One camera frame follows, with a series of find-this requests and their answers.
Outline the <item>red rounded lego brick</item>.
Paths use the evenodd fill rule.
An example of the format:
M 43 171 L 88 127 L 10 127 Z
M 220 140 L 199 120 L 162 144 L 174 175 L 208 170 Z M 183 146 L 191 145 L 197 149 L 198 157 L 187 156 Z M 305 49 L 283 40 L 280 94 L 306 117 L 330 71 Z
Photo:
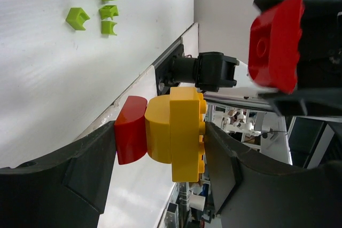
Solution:
M 297 84 L 303 0 L 284 0 L 262 11 L 250 29 L 248 72 L 261 87 L 291 94 Z

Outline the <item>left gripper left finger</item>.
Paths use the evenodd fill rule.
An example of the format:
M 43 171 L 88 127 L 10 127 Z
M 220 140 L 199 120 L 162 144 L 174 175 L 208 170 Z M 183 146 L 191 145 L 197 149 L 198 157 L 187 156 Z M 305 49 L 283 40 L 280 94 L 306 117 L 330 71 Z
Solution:
M 1 227 L 97 227 L 116 156 L 114 122 L 1 169 Z

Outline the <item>yellow and red lego stack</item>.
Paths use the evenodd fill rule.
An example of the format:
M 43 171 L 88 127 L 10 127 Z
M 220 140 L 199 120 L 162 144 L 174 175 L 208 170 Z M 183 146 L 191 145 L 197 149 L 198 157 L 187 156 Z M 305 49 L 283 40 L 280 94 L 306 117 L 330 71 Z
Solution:
M 172 87 L 150 100 L 128 96 L 114 123 L 118 163 L 148 155 L 172 166 L 174 182 L 198 182 L 205 171 L 206 112 L 206 100 L 195 87 Z

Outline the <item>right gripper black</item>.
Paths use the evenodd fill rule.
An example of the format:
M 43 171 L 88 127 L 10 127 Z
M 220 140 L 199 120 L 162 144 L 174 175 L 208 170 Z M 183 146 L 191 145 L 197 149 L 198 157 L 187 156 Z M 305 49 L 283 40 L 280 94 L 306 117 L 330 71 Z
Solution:
M 264 12 L 284 0 L 254 0 Z M 341 0 L 303 0 L 297 91 L 261 93 L 281 116 L 341 117 Z

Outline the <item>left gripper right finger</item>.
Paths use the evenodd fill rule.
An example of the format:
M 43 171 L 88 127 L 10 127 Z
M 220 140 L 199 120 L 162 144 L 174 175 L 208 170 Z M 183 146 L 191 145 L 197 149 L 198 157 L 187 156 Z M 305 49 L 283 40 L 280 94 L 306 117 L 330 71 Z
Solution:
M 204 146 L 223 227 L 341 227 L 341 162 L 304 169 L 206 123 Z

